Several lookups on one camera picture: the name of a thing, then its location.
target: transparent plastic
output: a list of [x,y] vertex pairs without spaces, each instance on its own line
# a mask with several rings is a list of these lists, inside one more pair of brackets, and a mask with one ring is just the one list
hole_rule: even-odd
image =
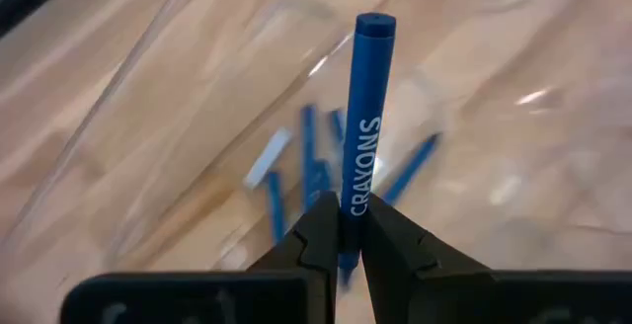
[[[489,2],[169,0],[3,239],[7,302],[49,322],[100,272],[254,262],[273,244],[267,195],[242,180],[291,130],[276,169],[300,215],[306,104],[340,183],[325,113],[347,104],[353,20],[369,10],[398,18],[377,193],[441,132],[396,204],[409,217],[491,267],[629,268],[632,46],[618,41],[632,19],[609,0]],[[339,301],[370,322],[365,283]]]
[[49,0],[0,40],[0,236],[164,1]]

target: white crayon piece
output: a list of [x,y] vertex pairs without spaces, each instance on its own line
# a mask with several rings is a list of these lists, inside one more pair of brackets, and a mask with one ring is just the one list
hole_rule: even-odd
[[244,186],[250,190],[254,190],[259,186],[291,139],[292,133],[285,127],[277,130],[273,137],[270,138],[270,141],[268,141],[264,152],[255,161],[248,175],[244,178]]

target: blue crayon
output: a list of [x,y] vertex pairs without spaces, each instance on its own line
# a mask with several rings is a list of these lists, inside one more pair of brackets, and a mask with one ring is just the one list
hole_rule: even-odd
[[315,186],[315,142],[316,142],[316,107],[307,105],[300,111],[302,137],[302,168],[303,168],[303,211],[312,205],[312,194],[318,191]]
[[336,145],[343,144],[345,139],[345,131],[343,130],[343,112],[341,110],[332,110],[328,114],[329,130],[334,135]]
[[329,191],[332,188],[332,181],[329,172],[329,164],[325,160],[316,160],[314,163],[316,173],[316,189],[318,191]]
[[395,18],[385,14],[367,13],[355,19],[341,195],[343,284],[349,283],[359,259],[361,220],[368,207],[395,26]]
[[285,206],[283,205],[280,174],[276,171],[271,171],[268,173],[266,181],[268,184],[268,202],[273,238],[275,243],[278,243],[285,235]]
[[426,161],[431,157],[436,150],[436,145],[439,142],[440,134],[436,133],[424,140],[421,147],[417,149],[411,160],[406,167],[397,176],[395,182],[386,190],[382,196],[382,200],[387,204],[395,205],[399,198],[402,196],[408,184],[413,180],[417,172],[424,166]]

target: crayon tip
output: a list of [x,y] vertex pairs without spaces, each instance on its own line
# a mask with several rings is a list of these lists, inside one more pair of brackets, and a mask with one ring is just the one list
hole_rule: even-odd
[[343,290],[348,290],[350,288],[349,283],[352,280],[352,272],[353,270],[340,269],[340,285]]
[[355,33],[369,38],[394,38],[395,18],[380,13],[364,13],[355,18]]

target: wooden floor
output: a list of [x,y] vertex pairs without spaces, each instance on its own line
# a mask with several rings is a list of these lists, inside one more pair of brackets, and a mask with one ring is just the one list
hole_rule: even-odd
[[[375,191],[440,130],[410,218],[494,268],[629,269],[629,1],[52,0],[0,40],[0,321],[52,322],[100,272],[252,264],[272,234],[242,179],[300,107],[346,105],[370,10],[398,18]],[[337,315],[372,321],[361,271]]]

